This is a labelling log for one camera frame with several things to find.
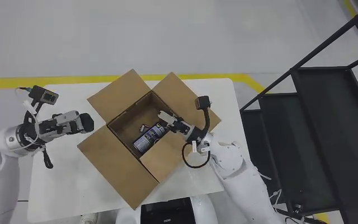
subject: gray floor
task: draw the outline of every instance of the gray floor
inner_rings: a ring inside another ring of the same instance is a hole
[[[135,68],[142,74],[250,73],[267,86],[347,20],[338,0],[0,0],[0,77]],[[352,30],[308,65],[349,64],[358,59],[357,46]],[[235,91],[239,106],[257,94],[244,83],[235,83]],[[284,91],[294,91],[290,80],[273,90]],[[24,110],[13,90],[0,90],[0,102],[0,128],[20,123]],[[21,159],[20,200],[29,196],[31,165],[31,158]],[[27,203],[19,203],[12,224],[27,223],[26,212]],[[235,221],[232,214],[219,219]]]

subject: black staircase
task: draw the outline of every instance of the black staircase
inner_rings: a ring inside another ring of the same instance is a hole
[[[295,216],[340,210],[345,223],[358,223],[358,83],[352,72],[358,60],[302,68],[355,25],[358,16],[240,109],[252,162],[272,178],[263,179],[269,194],[282,189],[279,202]],[[289,75],[296,93],[268,93]],[[256,100],[260,109],[248,110]]]

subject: spray can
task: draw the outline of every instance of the spray can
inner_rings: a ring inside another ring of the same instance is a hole
[[[168,128],[163,127],[159,122],[149,128],[142,136],[140,136],[133,146],[143,155],[149,150],[159,139],[167,132]]]

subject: open cardboard box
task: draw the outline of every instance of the open cardboard box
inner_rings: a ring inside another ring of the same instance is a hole
[[[151,90],[132,69],[88,99],[106,125],[78,148],[127,204],[136,209],[182,164],[181,148],[185,144],[180,134],[168,132],[142,155],[133,146],[141,135],[139,127],[155,125],[159,111],[164,110],[203,128],[205,119],[203,112],[195,109],[196,98],[174,73]],[[211,110],[209,115],[212,130],[220,119]]]

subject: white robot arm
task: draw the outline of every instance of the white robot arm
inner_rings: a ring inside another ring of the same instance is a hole
[[[208,132],[210,119],[208,113],[210,101],[207,96],[198,97],[196,108],[204,111],[205,128],[187,124],[183,119],[170,116],[161,111],[158,116],[173,132],[183,135],[187,144],[193,144],[199,153],[207,153],[208,159],[200,166],[187,166],[200,168],[209,162],[221,181],[234,204],[243,212],[246,219],[252,224],[278,224],[284,223],[271,205],[265,183],[260,173],[250,160],[245,160],[241,149],[236,143],[219,143],[215,136]]]
[[[53,167],[45,144],[67,134],[93,131],[93,120],[89,114],[79,114],[73,110],[65,114],[54,114],[52,118],[37,122],[36,114],[43,103],[54,104],[58,95],[41,87],[27,88],[34,99],[28,104],[23,124],[0,130],[0,223],[10,222],[17,203],[20,181],[18,158],[44,154],[48,169]]]

